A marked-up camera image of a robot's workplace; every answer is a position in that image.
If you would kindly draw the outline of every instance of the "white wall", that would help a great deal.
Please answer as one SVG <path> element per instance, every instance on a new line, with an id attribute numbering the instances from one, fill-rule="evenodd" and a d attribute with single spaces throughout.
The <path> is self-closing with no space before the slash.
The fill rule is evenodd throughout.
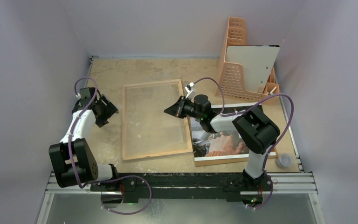
<path id="1" fill-rule="evenodd" d="M 280 45 L 305 0 L 62 0 L 91 55 L 218 56 L 227 19 L 250 45 Z"/>
<path id="2" fill-rule="evenodd" d="M 276 68 L 326 222 L 358 223 L 358 0 L 307 0 Z"/>
<path id="3" fill-rule="evenodd" d="M 0 0 L 0 224 L 35 223 L 88 56 L 58 0 Z"/>

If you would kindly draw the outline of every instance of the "white board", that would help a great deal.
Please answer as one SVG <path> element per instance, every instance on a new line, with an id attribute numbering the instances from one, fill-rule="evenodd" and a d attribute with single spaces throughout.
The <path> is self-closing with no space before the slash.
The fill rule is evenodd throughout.
<path id="1" fill-rule="evenodd" d="M 279 52 L 279 46 L 228 46 L 226 62 L 243 66 L 245 89 L 262 93 Z"/>

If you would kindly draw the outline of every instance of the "photograph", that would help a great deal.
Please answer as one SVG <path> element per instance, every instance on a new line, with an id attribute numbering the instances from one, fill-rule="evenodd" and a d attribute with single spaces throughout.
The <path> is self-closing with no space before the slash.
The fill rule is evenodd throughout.
<path id="1" fill-rule="evenodd" d="M 255 103 L 225 105 L 224 113 L 246 110 Z M 222 105 L 213 105 L 215 113 L 220 113 Z M 193 153 L 195 161 L 248 158 L 249 148 L 237 131 L 223 131 L 215 134 L 205 132 L 199 122 L 190 118 Z"/>

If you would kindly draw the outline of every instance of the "dish rack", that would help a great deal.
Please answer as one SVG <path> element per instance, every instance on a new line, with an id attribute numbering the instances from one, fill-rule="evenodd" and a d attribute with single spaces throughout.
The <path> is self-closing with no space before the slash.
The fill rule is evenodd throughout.
<path id="1" fill-rule="evenodd" d="M 227 29 L 224 34 L 223 45 L 220 51 L 219 59 L 219 79 L 218 82 L 223 91 L 224 97 L 244 99 L 248 101 L 260 101 L 269 96 L 269 93 L 276 87 L 274 94 L 280 92 L 279 85 L 275 82 L 275 69 L 272 67 L 271 74 L 263 93 L 250 92 L 245 89 L 245 79 L 243 66 L 238 63 L 226 62 L 226 51 L 228 46 L 245 46 L 246 40 L 246 22 L 243 18 L 229 17 Z M 216 96 L 221 96 L 219 89 Z M 264 104 L 274 104 L 279 98 L 275 97 L 267 100 Z"/>

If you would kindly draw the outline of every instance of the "tabletop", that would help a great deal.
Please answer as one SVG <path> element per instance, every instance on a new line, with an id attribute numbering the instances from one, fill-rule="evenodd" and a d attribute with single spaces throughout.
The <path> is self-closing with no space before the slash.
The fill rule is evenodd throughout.
<path id="1" fill-rule="evenodd" d="M 218 59 L 95 59 L 90 77 L 97 81 L 98 89 L 118 109 L 122 110 L 122 89 L 125 84 L 138 84 L 152 81 L 181 79 L 184 84 L 202 77 L 219 76 Z M 197 93 L 205 94 L 213 105 L 221 105 L 221 97 L 216 97 L 217 87 L 210 80 L 197 83 Z M 245 103 L 239 99 L 226 99 L 226 104 Z M 285 115 L 280 101 L 273 105 L 263 105 L 264 113 L 278 125 L 282 131 L 286 126 Z M 138 161 L 121 160 L 122 115 L 115 114 L 109 124 L 98 128 L 93 126 L 87 142 L 98 163 L 111 163 L 118 172 L 242 172 L 247 162 L 195 167 L 192 153 L 142 159 Z M 289 132 L 276 146 L 278 154 L 289 153 L 295 158 L 293 142 Z M 274 159 L 268 159 L 268 172 L 299 172 L 297 163 L 288 169 L 275 165 Z"/>

